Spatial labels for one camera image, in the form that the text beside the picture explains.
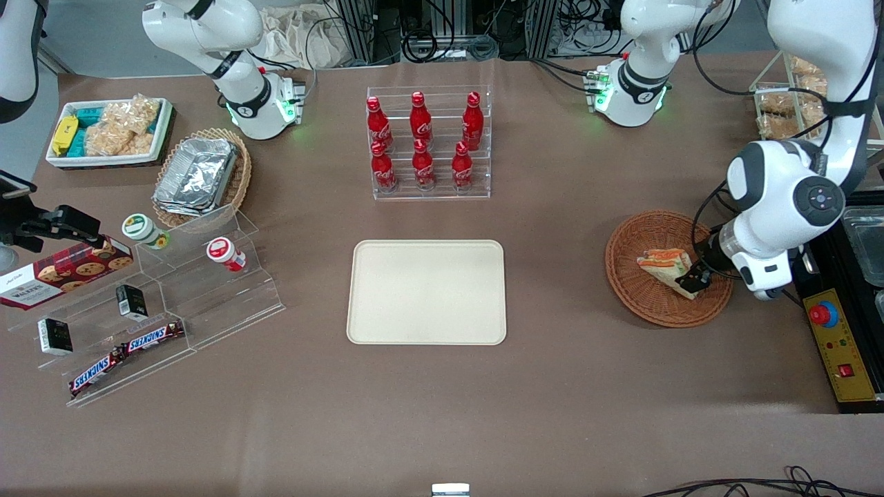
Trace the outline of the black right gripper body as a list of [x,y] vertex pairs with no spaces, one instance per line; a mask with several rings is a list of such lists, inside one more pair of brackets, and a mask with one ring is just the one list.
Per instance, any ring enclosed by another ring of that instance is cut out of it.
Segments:
[[6,246],[18,246],[33,253],[40,253],[44,241],[36,235],[20,232],[28,222],[38,221],[46,210],[34,205],[31,199],[1,200],[1,242]]

